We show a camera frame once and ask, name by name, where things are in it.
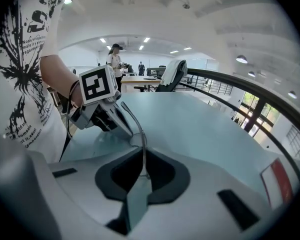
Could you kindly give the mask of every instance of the office chair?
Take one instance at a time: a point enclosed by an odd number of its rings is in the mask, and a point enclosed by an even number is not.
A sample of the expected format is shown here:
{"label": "office chair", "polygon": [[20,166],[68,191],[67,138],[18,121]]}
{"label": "office chair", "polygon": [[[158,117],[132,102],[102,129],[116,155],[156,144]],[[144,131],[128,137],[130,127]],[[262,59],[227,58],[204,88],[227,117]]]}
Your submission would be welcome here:
{"label": "office chair", "polygon": [[[173,92],[173,90],[177,87],[181,79],[187,75],[188,69],[184,71],[184,67],[187,67],[187,62],[185,60],[181,61],[178,65],[177,72],[175,74],[175,77],[173,79],[173,82],[169,85],[162,85],[159,84],[159,86],[156,88],[155,92]],[[134,89],[140,90],[140,92],[144,93],[145,90],[148,88],[141,87],[141,86],[135,86]]]}

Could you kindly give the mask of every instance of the black slot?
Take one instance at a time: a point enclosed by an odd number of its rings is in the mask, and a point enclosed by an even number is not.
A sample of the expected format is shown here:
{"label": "black slot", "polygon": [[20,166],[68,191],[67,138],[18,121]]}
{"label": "black slot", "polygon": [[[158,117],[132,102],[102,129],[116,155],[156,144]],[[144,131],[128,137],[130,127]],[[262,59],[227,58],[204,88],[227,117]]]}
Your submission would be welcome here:
{"label": "black slot", "polygon": [[259,218],[232,190],[222,190],[217,195],[243,231],[259,221]]}
{"label": "black slot", "polygon": [[75,168],[68,168],[68,169],[64,169],[64,170],[54,171],[52,174],[55,178],[59,178],[59,177],[66,176],[69,174],[74,174],[76,172],[77,172],[77,170]]}

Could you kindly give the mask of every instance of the white wall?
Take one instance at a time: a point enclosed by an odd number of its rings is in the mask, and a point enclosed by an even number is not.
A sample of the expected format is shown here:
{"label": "white wall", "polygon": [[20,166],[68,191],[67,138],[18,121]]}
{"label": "white wall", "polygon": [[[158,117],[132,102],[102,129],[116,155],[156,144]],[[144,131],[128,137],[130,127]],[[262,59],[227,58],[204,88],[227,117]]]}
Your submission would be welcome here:
{"label": "white wall", "polygon": [[[236,106],[237,108],[239,108],[244,96],[245,96],[244,90],[241,90],[233,86],[232,91],[230,93],[231,98],[228,100],[228,102]],[[226,114],[227,117],[232,118],[235,115],[236,111],[232,110],[230,107],[227,106],[224,113]]]}
{"label": "white wall", "polygon": [[[272,127],[271,134],[283,145],[283,147],[292,155],[291,146],[289,145],[287,139],[287,133],[292,127],[292,123],[282,114],[279,115],[277,121]],[[277,148],[277,146],[266,137],[260,144],[265,150],[275,152],[277,154],[282,154],[282,152]]]}
{"label": "white wall", "polygon": [[85,49],[78,44],[60,50],[59,57],[69,69],[75,68],[77,74],[93,69],[99,62],[97,52]]}
{"label": "white wall", "polygon": [[58,45],[68,47],[78,42],[107,36],[149,36],[192,47],[216,59],[223,73],[235,71],[234,60],[228,45],[218,35],[213,24],[208,20],[193,17],[186,13],[172,13],[167,8],[118,6],[111,4],[105,7],[101,0],[91,0],[86,4],[85,15],[74,15],[70,8],[61,13],[62,21],[58,25]]}
{"label": "white wall", "polygon": [[202,52],[190,52],[176,57],[177,60],[186,60],[189,69],[219,70],[219,62]]}
{"label": "white wall", "polygon": [[[100,63],[104,65],[107,61],[108,52],[99,53]],[[138,65],[142,62],[147,68],[158,68],[160,65],[167,66],[173,57],[164,55],[155,55],[139,52],[121,52],[120,57],[122,62],[128,63],[132,66],[134,72],[138,72]]]}

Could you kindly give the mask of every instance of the black wristband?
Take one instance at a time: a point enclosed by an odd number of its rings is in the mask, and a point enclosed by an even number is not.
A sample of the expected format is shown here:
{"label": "black wristband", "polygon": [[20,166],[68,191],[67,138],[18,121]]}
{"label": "black wristband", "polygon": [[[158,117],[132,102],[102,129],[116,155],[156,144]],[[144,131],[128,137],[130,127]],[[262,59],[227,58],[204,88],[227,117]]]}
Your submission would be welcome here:
{"label": "black wristband", "polygon": [[77,83],[79,82],[79,80],[75,81],[70,88],[70,92],[69,92],[69,101],[72,101],[72,93],[73,93],[73,89],[75,88],[75,86],[77,86]]}

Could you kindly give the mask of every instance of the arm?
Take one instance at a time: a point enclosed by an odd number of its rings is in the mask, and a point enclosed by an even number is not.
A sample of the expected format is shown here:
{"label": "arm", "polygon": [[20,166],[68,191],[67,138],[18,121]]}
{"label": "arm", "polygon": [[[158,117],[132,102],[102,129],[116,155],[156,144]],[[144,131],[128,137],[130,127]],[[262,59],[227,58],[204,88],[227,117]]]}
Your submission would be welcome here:
{"label": "arm", "polygon": [[[55,54],[41,58],[40,70],[42,80],[66,98],[69,97],[71,85],[79,80],[75,74],[68,70],[60,57]],[[73,91],[72,101],[77,107],[80,107],[83,103],[79,85]]]}
{"label": "arm", "polygon": [[[64,97],[68,98],[71,85],[75,81],[79,80],[79,78],[70,70],[68,70],[66,65],[58,56],[56,40],[62,4],[63,0],[58,0],[58,4],[55,6],[54,13],[51,18],[49,32],[42,48],[40,71],[42,80],[44,82],[46,82]],[[83,103],[79,85],[77,85],[75,90],[73,90],[72,101],[78,107]]]}

